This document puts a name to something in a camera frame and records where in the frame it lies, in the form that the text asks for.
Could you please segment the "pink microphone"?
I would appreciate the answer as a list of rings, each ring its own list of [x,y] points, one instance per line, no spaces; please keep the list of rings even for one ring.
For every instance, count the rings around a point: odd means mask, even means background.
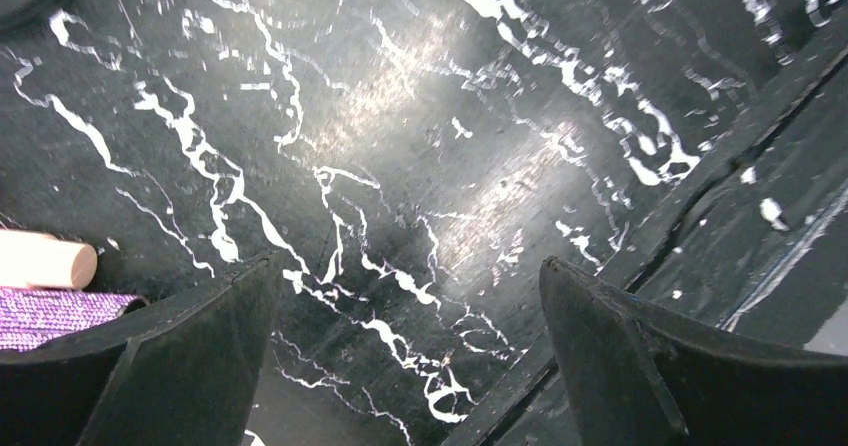
[[[86,243],[46,233],[1,230],[1,286],[81,290],[93,280],[98,254]]]

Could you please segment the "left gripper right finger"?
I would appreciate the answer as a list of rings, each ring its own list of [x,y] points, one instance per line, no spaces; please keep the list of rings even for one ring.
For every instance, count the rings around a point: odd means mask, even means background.
[[[556,258],[539,293],[586,445],[843,445],[847,360],[669,311]]]

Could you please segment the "purple glitter microphone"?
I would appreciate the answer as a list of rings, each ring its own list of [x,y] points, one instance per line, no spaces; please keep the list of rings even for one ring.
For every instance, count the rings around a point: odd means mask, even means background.
[[[33,350],[148,305],[146,298],[131,294],[3,288],[1,349]]]

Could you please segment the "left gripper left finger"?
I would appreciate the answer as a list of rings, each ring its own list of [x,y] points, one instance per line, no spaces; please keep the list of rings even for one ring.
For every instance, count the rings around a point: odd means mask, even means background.
[[[35,349],[1,354],[5,445],[238,445],[282,257],[264,254]]]

